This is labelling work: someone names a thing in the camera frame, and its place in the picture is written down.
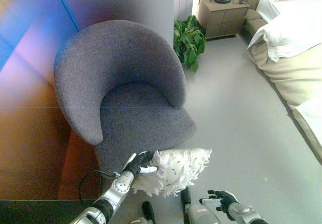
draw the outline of nightstand drawer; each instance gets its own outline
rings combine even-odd
[[[223,23],[236,22],[244,19],[248,8],[229,9],[225,11]]]
[[[222,24],[224,16],[225,16],[224,10],[211,12],[208,20],[208,26],[213,24]]]
[[[206,30],[206,38],[220,35],[221,24],[214,24],[208,26]]]
[[[222,24],[220,35],[235,34],[239,31],[241,25],[242,21]]]

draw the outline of gray fabric upholstery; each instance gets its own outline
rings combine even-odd
[[[85,28],[59,50],[54,82],[67,120],[95,146],[106,172],[121,171],[132,153],[175,147],[196,131],[183,108],[181,63],[147,26],[114,20]]]
[[[121,171],[132,153],[173,148],[189,139],[196,126],[184,108],[174,108],[155,87],[128,83],[102,101],[103,143],[95,147],[100,168]]]
[[[68,40],[56,56],[54,79],[63,113],[92,145],[103,141],[100,106],[116,86],[145,81],[174,107],[182,107],[186,97],[181,63],[166,40],[124,20],[89,26]]]

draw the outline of potted plant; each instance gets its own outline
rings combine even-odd
[[[196,16],[189,16],[186,21],[175,20],[174,50],[180,62],[194,73],[199,66],[197,56],[205,51],[205,42],[205,35]]]

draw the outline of wooden panel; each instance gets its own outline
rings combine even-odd
[[[235,34],[239,31],[242,21],[222,24],[220,35]]]
[[[94,147],[84,142],[72,131],[59,187],[59,200],[77,200],[78,184],[91,170],[98,170]],[[82,186],[84,199],[97,198],[100,194],[99,174],[89,175]]]
[[[226,10],[223,22],[229,23],[243,20],[246,10],[247,8]]]
[[[70,127],[53,62],[75,29],[59,0],[0,5],[0,199],[57,199]]]
[[[202,27],[207,28],[209,16],[210,12],[205,6],[205,3],[200,2],[197,19]]]
[[[225,15],[224,10],[211,12],[209,21],[208,21],[208,26],[213,24],[221,24],[223,22],[224,15]]]
[[[213,37],[220,34],[221,24],[211,25],[206,30],[206,37]]]

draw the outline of gray floor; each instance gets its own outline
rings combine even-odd
[[[211,148],[208,167],[190,187],[229,190],[270,223],[322,223],[322,168],[238,36],[206,42],[196,74],[186,71],[186,109],[198,130],[178,148]],[[129,194],[110,223],[141,216],[149,200],[158,224],[183,223],[180,197]],[[232,223],[216,212],[222,224]]]

